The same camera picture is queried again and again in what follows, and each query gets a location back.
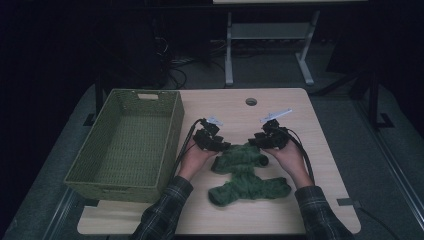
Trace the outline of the green woven basket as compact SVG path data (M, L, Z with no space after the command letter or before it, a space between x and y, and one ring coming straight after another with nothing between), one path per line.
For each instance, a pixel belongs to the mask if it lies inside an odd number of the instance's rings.
M156 202L174 171L183 119L177 91L112 90L64 183L88 199Z

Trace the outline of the person's right hand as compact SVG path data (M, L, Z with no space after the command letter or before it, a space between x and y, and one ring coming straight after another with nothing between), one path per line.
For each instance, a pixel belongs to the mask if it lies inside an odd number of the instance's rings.
M299 148L289 141L282 149L265 149L292 178L297 189L313 186Z

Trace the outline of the black metal stand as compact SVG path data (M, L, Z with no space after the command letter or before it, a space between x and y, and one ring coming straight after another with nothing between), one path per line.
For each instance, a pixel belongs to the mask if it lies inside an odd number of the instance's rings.
M84 126L92 126L95 123L97 116L99 115L103 106L103 87L101 77L97 77L94 84L95 89L95 112L90 113L84 122Z
M381 128L393 128L394 124L386 113L378 112L379 81L375 72L370 74L368 95L368 121L372 128L379 131Z

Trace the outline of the green fuzzy garment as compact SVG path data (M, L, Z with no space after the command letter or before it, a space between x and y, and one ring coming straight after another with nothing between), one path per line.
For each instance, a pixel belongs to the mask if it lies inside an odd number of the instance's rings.
M220 175L230 174L231 179L222 186L209 189L209 200L215 206L225 207L240 199L287 197L291 187L284 177L261 179L255 174L256 168L264 168L268 164L268 157L256 146L230 146L221 156L215 158L211 171Z

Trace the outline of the person's left hand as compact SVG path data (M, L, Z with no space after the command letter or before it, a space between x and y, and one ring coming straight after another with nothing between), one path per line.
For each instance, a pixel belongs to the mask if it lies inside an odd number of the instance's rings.
M192 178L202 169L205 163L217 152L202 150L194 140L190 139L185 154L181 160L178 176L191 181Z

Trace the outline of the grey tape strip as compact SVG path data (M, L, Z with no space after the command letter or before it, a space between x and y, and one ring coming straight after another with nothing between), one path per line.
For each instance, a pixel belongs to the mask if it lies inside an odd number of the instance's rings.
M352 200L351 198L340 198L337 199L337 203L339 206L353 206L356 209L361 208L361 204L359 201Z

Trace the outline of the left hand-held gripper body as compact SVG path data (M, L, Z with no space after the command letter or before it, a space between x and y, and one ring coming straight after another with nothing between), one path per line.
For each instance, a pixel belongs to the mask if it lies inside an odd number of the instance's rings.
M223 142L223 138L217 135L223 123L216 117L209 117L201 119L200 124L202 128L196 131L193 140L200 149L212 151L213 147L218 147L218 142Z

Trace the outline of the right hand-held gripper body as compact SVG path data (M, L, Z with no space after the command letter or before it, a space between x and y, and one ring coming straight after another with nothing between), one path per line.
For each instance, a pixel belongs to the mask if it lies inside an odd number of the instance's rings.
M291 112L292 109L288 108L286 110L269 113L266 117L260 119L260 122L263 123L262 130L266 134L266 138L262 139L262 141L267 140L269 144L269 148L263 149L282 149L286 146L289 140L288 130L281 127L277 119Z

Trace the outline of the white metal stand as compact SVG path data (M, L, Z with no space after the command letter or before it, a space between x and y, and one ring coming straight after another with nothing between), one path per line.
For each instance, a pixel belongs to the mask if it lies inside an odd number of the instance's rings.
M225 85L232 86L233 64L232 64L232 41L233 40L303 40L304 46L295 54L296 61L307 85L314 84L313 77L306 63L306 57L315 33L320 16L315 11L309 22L295 23L237 23L233 21L232 13L227 14L226 27L226 54Z

